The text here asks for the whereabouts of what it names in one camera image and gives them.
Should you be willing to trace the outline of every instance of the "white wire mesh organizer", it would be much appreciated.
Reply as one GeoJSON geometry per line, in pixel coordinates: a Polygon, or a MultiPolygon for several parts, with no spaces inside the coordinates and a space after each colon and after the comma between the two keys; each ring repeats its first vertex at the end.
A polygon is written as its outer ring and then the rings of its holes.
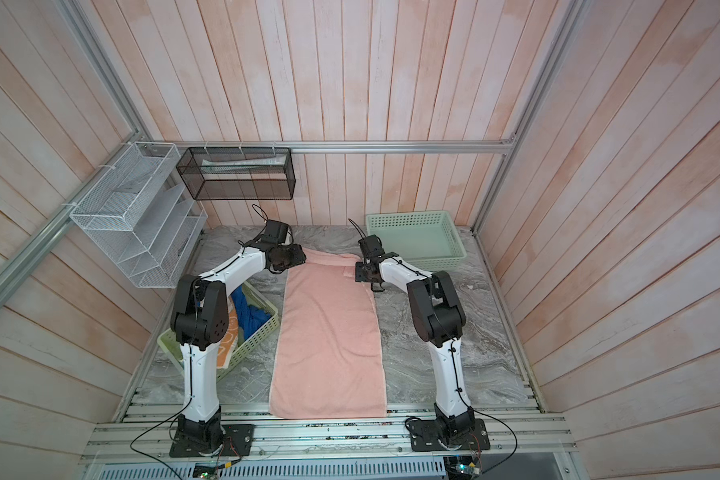
{"type": "Polygon", "coordinates": [[[183,184],[164,183],[179,161],[174,144],[138,142],[72,211],[72,220],[136,285],[173,288],[208,215],[192,214],[183,184]]]}

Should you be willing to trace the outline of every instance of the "black cable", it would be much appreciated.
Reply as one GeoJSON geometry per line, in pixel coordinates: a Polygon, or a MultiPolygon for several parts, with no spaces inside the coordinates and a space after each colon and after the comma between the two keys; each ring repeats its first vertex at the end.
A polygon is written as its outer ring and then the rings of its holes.
{"type": "Polygon", "coordinates": [[[360,234],[360,238],[365,238],[365,237],[366,237],[365,232],[362,230],[362,228],[361,228],[359,225],[357,225],[357,224],[355,223],[355,221],[354,221],[353,219],[347,218],[347,220],[349,220],[349,223],[352,224],[352,226],[355,227],[355,230],[358,232],[358,234],[360,234]]]}
{"type": "Polygon", "coordinates": [[[221,460],[221,454],[224,453],[224,439],[221,440],[221,448],[219,448],[219,456],[216,457],[216,466],[214,467],[214,470],[219,469],[219,460],[221,460]]]}
{"type": "Polygon", "coordinates": [[[220,270],[218,270],[217,272],[215,272],[215,273],[213,273],[213,274],[208,274],[208,275],[205,275],[205,276],[199,276],[199,277],[196,278],[196,280],[204,280],[204,279],[206,279],[206,278],[210,278],[210,277],[212,277],[212,276],[214,276],[214,275],[220,274],[220,273],[223,272],[224,270],[230,268],[231,265],[234,264],[235,262],[237,262],[237,260],[238,260],[239,258],[240,258],[239,256],[234,256],[234,257],[232,258],[232,260],[231,260],[228,264],[224,265],[224,266],[223,266],[220,270]]]}
{"type": "Polygon", "coordinates": [[[411,430],[411,426],[408,424],[408,422],[410,422],[411,420],[419,420],[419,421],[421,421],[422,419],[419,418],[419,417],[408,417],[408,418],[406,418],[406,419],[403,421],[403,426],[405,427],[406,430],[408,430],[408,433],[410,433],[410,434],[411,434],[412,436],[414,436],[414,437],[420,437],[419,434],[417,434],[416,432],[414,432],[413,430],[411,430]]]}
{"type": "Polygon", "coordinates": [[[261,205],[253,204],[251,205],[251,208],[253,208],[253,211],[255,211],[264,221],[269,220],[269,215],[266,214],[263,208],[261,208],[261,205]]]}
{"type": "MultiPolygon", "coordinates": [[[[438,322],[438,324],[440,325],[440,328],[442,328],[443,333],[445,333],[445,335],[448,336],[448,338],[449,338],[452,342],[455,342],[456,339],[454,339],[452,336],[450,336],[450,335],[448,334],[448,332],[445,330],[445,328],[443,328],[443,324],[440,323],[440,319],[437,318],[437,316],[435,316],[434,319],[438,322]]],[[[464,398],[461,396],[461,392],[462,392],[463,390],[461,389],[461,387],[460,387],[459,384],[458,384],[458,370],[456,369],[456,356],[454,355],[454,353],[456,352],[456,349],[454,348],[453,343],[451,343],[451,348],[448,349],[448,350],[451,352],[451,361],[452,361],[453,366],[454,366],[454,375],[456,376],[456,393],[458,393],[458,398],[461,400],[461,403],[463,403],[465,407],[467,407],[467,408],[472,408],[469,404],[467,404],[467,403],[464,401],[464,398]]],[[[514,453],[518,450],[518,436],[515,435],[514,430],[513,430],[511,427],[509,427],[509,425],[507,425],[506,423],[502,422],[502,421],[499,420],[498,418],[496,418],[496,417],[494,417],[494,416],[492,416],[492,415],[489,415],[489,414],[487,414],[487,413],[485,413],[485,412],[480,412],[479,410],[475,410],[474,408],[472,408],[472,410],[473,410],[475,413],[479,413],[479,414],[482,415],[482,416],[489,417],[491,420],[496,420],[496,421],[499,422],[501,425],[507,427],[507,429],[510,431],[510,433],[511,433],[512,436],[514,437],[514,448],[512,449],[512,453],[509,454],[509,455],[508,455],[505,459],[503,459],[501,462],[499,462],[499,463],[497,463],[496,465],[490,467],[488,470],[486,470],[485,472],[482,472],[482,473],[490,472],[491,470],[493,470],[493,469],[496,468],[497,466],[499,466],[499,465],[501,465],[502,463],[504,463],[504,462],[506,462],[507,460],[509,460],[509,459],[514,455],[514,453]]]]}
{"type": "Polygon", "coordinates": [[[421,275],[421,276],[425,276],[425,277],[427,277],[427,278],[431,278],[431,277],[429,277],[429,276],[426,276],[426,275],[423,274],[422,272],[419,272],[418,270],[413,270],[410,266],[404,264],[402,260],[398,260],[398,259],[396,259],[396,258],[392,258],[392,259],[393,259],[395,262],[397,262],[398,265],[400,265],[400,266],[402,266],[403,268],[405,268],[405,269],[413,272],[413,273],[416,274],[416,275],[421,275]]]}
{"type": "MultiPolygon", "coordinates": [[[[198,309],[199,307],[198,307],[198,305],[197,305],[197,290],[195,290],[195,288],[194,288],[195,282],[197,282],[197,280],[198,280],[198,279],[194,279],[194,281],[190,284],[190,288],[192,289],[192,295],[193,295],[194,301],[195,301],[195,304],[194,304],[194,307],[195,307],[195,329],[194,329],[194,331],[192,332],[192,340],[190,341],[190,355],[191,355],[191,353],[192,353],[192,344],[194,343],[194,341],[195,341],[195,335],[197,334],[197,323],[198,323],[198,319],[197,319],[197,317],[198,317],[197,309],[198,309]]],[[[179,410],[178,412],[174,413],[172,416],[166,418],[166,419],[163,420],[162,422],[160,422],[160,423],[154,425],[153,427],[149,428],[148,430],[142,432],[139,436],[135,437],[135,438],[131,441],[131,443],[130,443],[130,445],[129,445],[130,449],[133,450],[134,452],[139,453],[139,454],[141,454],[141,455],[143,455],[143,456],[152,458],[153,460],[162,463],[162,464],[163,464],[164,466],[166,466],[169,470],[171,470],[171,471],[173,472],[173,475],[175,475],[179,480],[184,480],[184,479],[181,477],[181,475],[179,475],[179,473],[178,473],[176,470],[173,469],[172,466],[170,466],[170,465],[168,465],[167,463],[165,463],[164,461],[160,460],[158,457],[152,456],[152,455],[150,455],[149,453],[146,453],[146,452],[142,452],[141,450],[136,450],[136,449],[134,448],[134,444],[139,440],[139,438],[143,437],[144,435],[146,435],[146,434],[149,433],[149,432],[152,432],[155,428],[163,425],[163,423],[165,423],[165,422],[167,422],[167,421],[169,421],[169,420],[171,420],[170,425],[168,425],[168,436],[170,437],[170,429],[171,429],[171,426],[173,425],[173,420],[175,420],[176,418],[178,418],[178,416],[181,415],[181,413],[182,413],[184,410],[186,410],[186,408],[187,408],[188,406],[190,406],[190,404],[192,403],[193,395],[194,395],[194,391],[192,390],[192,361],[190,360],[190,400],[186,403],[186,405],[184,405],[184,407],[182,407],[181,410],[179,410]]]]}
{"type": "MultiPolygon", "coordinates": [[[[458,392],[458,398],[461,398],[461,392],[458,392]]],[[[462,402],[463,404],[467,405],[467,403],[464,401],[463,398],[461,398],[461,402],[462,402]]],[[[509,460],[510,458],[512,458],[512,455],[514,455],[514,453],[518,450],[518,436],[515,435],[514,430],[513,430],[511,427],[509,427],[509,425],[507,425],[506,423],[502,422],[502,421],[499,420],[498,418],[496,418],[496,417],[494,417],[494,416],[492,416],[492,415],[489,415],[489,414],[487,414],[487,413],[480,412],[479,410],[475,410],[474,408],[472,408],[472,410],[473,410],[475,413],[479,413],[479,414],[482,415],[482,416],[489,417],[491,420],[496,420],[496,421],[499,422],[501,425],[507,427],[507,430],[509,430],[510,433],[512,434],[512,436],[514,437],[514,448],[512,449],[512,453],[510,453],[507,457],[505,457],[503,460],[501,460],[501,462],[497,463],[497,464],[494,465],[494,466],[491,466],[488,470],[485,470],[485,471],[481,472],[481,473],[487,473],[487,472],[490,472],[491,470],[493,470],[494,468],[496,468],[497,466],[501,465],[502,463],[506,462],[506,461],[509,460]]]]}

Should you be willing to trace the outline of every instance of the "black wire mesh basket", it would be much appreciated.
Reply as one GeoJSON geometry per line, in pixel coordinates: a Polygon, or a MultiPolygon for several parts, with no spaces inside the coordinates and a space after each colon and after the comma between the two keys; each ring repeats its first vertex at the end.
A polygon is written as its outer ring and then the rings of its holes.
{"type": "Polygon", "coordinates": [[[273,147],[190,147],[176,167],[195,200],[290,200],[291,151],[273,147]]]}

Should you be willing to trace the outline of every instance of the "pink towel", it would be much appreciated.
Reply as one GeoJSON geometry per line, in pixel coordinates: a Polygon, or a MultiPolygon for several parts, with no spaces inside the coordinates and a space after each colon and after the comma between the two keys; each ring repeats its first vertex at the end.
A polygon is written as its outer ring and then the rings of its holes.
{"type": "Polygon", "coordinates": [[[269,411],[283,418],[387,415],[382,338],[356,255],[304,249],[286,282],[269,411]]]}

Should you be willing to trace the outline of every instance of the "wire basket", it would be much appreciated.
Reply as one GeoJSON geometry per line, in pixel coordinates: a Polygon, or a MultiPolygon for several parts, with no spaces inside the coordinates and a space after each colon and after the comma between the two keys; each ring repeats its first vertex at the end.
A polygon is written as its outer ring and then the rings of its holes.
{"type": "Polygon", "coordinates": [[[164,187],[178,161],[174,144],[135,143],[70,215],[136,286],[175,287],[208,218],[182,184],[164,187]]]}
{"type": "Polygon", "coordinates": [[[288,148],[190,147],[176,169],[195,200],[290,200],[296,187],[288,148]]]}
{"type": "Polygon", "coordinates": [[[72,220],[88,230],[133,230],[178,160],[174,144],[132,144],[83,197],[72,220]]]}

